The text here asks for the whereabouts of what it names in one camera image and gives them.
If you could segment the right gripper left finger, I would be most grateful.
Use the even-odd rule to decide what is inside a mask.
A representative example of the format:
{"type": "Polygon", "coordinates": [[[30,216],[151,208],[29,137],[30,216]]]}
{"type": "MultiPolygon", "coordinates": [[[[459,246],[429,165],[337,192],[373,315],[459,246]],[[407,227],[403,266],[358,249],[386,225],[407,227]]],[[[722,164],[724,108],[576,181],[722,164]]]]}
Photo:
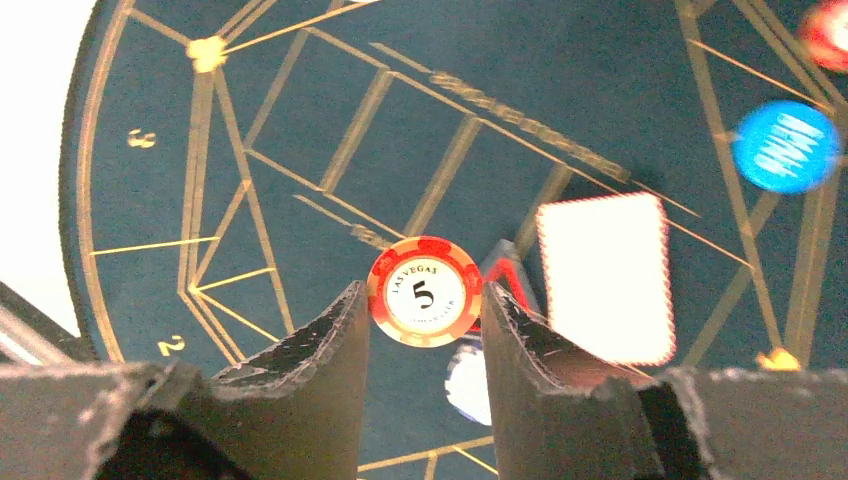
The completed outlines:
{"type": "Polygon", "coordinates": [[[1,290],[5,479],[352,479],[369,351],[351,283],[282,341],[208,378],[181,361],[107,363],[32,328],[1,290]]]}

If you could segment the red poker chip stack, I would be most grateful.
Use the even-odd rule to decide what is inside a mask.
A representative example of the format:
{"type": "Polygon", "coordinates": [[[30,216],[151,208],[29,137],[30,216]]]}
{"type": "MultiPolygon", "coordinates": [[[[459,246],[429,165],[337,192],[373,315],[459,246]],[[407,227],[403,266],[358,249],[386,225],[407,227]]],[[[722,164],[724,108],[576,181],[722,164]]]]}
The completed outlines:
{"type": "Polygon", "coordinates": [[[820,1],[804,14],[798,38],[810,59],[826,70],[847,73],[847,2],[820,1]]]}

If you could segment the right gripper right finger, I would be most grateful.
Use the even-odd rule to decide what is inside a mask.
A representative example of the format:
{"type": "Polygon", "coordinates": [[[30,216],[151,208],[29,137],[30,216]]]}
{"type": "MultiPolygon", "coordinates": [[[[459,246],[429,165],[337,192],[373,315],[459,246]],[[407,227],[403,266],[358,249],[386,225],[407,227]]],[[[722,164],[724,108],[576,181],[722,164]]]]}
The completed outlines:
{"type": "Polygon", "coordinates": [[[497,283],[482,343],[503,479],[843,479],[847,374],[607,363],[497,283]]]}

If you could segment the blue small blind button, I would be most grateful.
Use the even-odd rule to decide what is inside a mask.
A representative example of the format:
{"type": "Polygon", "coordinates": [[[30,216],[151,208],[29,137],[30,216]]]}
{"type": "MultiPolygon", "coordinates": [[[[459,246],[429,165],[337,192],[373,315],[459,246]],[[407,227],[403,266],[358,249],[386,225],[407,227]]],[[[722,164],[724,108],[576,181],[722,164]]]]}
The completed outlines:
{"type": "Polygon", "coordinates": [[[732,144],[737,171],[780,194],[821,186],[835,172],[842,135],[820,110],[796,101],[771,101],[745,116],[732,144]]]}

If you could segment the pink playing card deck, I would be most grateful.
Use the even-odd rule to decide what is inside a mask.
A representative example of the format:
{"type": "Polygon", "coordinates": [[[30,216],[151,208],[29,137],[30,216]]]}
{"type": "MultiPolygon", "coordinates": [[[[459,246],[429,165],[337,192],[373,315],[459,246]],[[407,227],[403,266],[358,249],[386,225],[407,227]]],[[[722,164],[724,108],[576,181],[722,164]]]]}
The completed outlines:
{"type": "Polygon", "coordinates": [[[541,205],[538,242],[552,330],[614,364],[676,351],[668,222],[648,192],[541,205]]]}

